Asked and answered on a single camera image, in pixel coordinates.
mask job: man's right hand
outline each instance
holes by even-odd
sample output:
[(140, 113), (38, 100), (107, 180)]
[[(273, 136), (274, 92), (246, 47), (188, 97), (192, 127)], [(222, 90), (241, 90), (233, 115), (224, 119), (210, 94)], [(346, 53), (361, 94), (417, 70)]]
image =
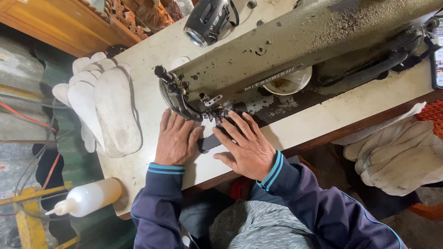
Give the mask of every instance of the man's right hand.
[(244, 119), (242, 119), (234, 111), (229, 111), (229, 116), (244, 135), (234, 125), (223, 119), (221, 125), (236, 143), (223, 134), (219, 128), (214, 127), (215, 136), (230, 151), (214, 154), (214, 158), (221, 160), (238, 174), (263, 181), (272, 169), (276, 150), (266, 140), (250, 115), (243, 113)]

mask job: orange mesh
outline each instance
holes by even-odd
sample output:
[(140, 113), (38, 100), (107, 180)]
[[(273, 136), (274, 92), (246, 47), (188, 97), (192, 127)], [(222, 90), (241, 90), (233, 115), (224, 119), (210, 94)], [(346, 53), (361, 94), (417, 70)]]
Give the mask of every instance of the orange mesh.
[(420, 121), (432, 120), (434, 134), (443, 140), (443, 100), (426, 104), (415, 117)]

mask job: navy jacket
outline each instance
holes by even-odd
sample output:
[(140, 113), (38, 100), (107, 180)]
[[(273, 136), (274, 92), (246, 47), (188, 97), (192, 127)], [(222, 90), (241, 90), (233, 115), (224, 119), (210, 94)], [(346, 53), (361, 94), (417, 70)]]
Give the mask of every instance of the navy jacket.
[[(184, 171), (184, 167), (149, 164), (146, 186), (131, 209), (137, 226), (135, 249), (183, 248), (179, 216)], [(360, 203), (335, 187), (321, 189), (306, 166), (289, 164), (280, 151), (271, 172), (257, 184), (281, 196), (322, 248), (406, 249), (398, 235)]]

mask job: plastic squeeze bottle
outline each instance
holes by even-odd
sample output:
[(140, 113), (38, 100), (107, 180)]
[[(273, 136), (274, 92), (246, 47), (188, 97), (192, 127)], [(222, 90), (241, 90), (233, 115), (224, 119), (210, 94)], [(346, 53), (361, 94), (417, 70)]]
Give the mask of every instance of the plastic squeeze bottle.
[(66, 200), (57, 203), (54, 209), (47, 212), (46, 215), (70, 213), (75, 217), (83, 217), (115, 202), (120, 195), (120, 182), (114, 178), (88, 183), (73, 188)]

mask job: wooden cabinet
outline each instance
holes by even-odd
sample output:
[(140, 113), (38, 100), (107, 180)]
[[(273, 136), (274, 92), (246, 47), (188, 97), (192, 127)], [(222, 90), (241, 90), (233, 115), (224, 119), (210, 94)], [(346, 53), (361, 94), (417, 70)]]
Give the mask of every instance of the wooden cabinet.
[(0, 22), (76, 57), (141, 41), (115, 18), (107, 23), (78, 0), (0, 0)]

